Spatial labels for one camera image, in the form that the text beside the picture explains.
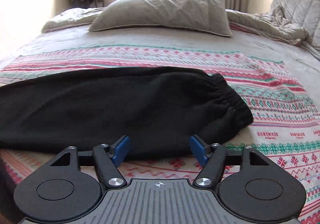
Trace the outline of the black pants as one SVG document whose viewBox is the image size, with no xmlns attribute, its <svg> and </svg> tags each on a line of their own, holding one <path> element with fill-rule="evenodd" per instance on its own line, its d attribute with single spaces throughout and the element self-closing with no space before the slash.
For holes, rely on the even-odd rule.
<svg viewBox="0 0 320 224">
<path fill-rule="evenodd" d="M 220 74 L 180 67 L 65 72 L 1 87 L 1 147 L 58 153 L 131 139 L 131 159 L 188 155 L 189 138 L 223 144 L 253 122 Z"/>
</svg>

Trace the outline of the red green patterned blanket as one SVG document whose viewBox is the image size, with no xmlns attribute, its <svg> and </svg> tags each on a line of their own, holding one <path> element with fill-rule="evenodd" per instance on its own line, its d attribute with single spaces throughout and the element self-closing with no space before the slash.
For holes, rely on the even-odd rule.
<svg viewBox="0 0 320 224">
<path fill-rule="evenodd" d="M 319 76 L 285 58 L 244 50 L 186 50 L 160 46 L 107 45 L 25 54 L 1 64 L 1 85 L 40 76 L 108 67 L 177 66 L 220 73 L 252 111 L 253 124 L 227 143 L 252 145 L 306 188 L 302 223 L 319 223 Z"/>
</svg>

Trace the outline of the crumpled beige duvet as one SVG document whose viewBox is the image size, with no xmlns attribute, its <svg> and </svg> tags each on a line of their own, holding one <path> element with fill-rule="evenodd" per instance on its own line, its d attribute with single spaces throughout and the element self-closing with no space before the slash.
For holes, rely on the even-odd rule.
<svg viewBox="0 0 320 224">
<path fill-rule="evenodd" d="M 103 11 L 103 7 L 68 9 L 46 22 L 41 32 L 48 33 L 89 25 Z M 285 19 L 279 6 L 272 13 L 250 14 L 230 9 L 227 9 L 226 12 L 232 30 L 264 36 L 290 45 L 300 45 L 309 36 L 307 30 L 301 25 Z"/>
</svg>

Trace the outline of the grey bed sheet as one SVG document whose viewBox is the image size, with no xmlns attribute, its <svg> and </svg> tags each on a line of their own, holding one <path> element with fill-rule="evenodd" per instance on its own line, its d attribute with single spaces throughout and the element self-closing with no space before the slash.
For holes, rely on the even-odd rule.
<svg viewBox="0 0 320 224">
<path fill-rule="evenodd" d="M 168 28 L 125 28 L 89 32 L 77 26 L 39 35 L 20 49 L 21 55 L 94 45 L 163 46 L 190 50 L 240 51 L 257 58 L 283 61 L 308 92 L 319 91 L 319 60 L 305 49 L 234 30 L 232 37 Z"/>
</svg>

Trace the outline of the grey pillow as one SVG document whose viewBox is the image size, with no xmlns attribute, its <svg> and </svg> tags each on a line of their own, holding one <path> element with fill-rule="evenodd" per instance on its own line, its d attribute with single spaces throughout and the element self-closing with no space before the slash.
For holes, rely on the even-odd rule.
<svg viewBox="0 0 320 224">
<path fill-rule="evenodd" d="M 93 20 L 89 31 L 139 26 L 232 36 L 225 0 L 116 0 Z"/>
</svg>

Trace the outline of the grey quilted headboard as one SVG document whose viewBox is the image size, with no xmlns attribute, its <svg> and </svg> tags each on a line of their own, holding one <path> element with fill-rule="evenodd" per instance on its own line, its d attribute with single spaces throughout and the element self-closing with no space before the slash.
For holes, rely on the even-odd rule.
<svg viewBox="0 0 320 224">
<path fill-rule="evenodd" d="M 277 5 L 282 7 L 286 19 L 308 32 L 306 41 L 319 51 L 319 0 L 273 0 L 271 7 Z"/>
</svg>

